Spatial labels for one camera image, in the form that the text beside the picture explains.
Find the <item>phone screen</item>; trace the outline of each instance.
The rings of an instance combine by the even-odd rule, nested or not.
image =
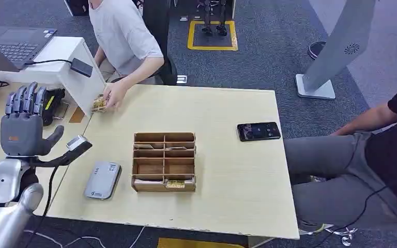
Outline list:
[[[281,137],[276,122],[239,124],[237,128],[241,141],[273,140]]]

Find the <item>laptop touchpad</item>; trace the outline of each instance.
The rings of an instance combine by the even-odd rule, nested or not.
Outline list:
[[[35,29],[9,29],[0,36],[0,40],[29,41],[36,32]]]

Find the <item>laptop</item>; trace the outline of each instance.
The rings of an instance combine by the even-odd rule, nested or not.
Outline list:
[[[20,71],[57,32],[53,28],[0,26],[0,71]]]

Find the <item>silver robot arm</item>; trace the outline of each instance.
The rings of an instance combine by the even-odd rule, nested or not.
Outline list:
[[[46,89],[37,83],[22,86],[7,99],[1,119],[1,146],[7,157],[0,161],[0,248],[15,247],[23,230],[43,198],[37,167],[69,165],[92,144],[81,135],[71,140],[68,151],[52,161],[40,161],[60,140],[64,127],[58,126],[47,139],[42,138],[41,112]]]

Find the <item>cardboard organizer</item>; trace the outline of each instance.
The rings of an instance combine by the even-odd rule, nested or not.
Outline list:
[[[195,191],[194,133],[135,133],[131,185],[137,192]]]

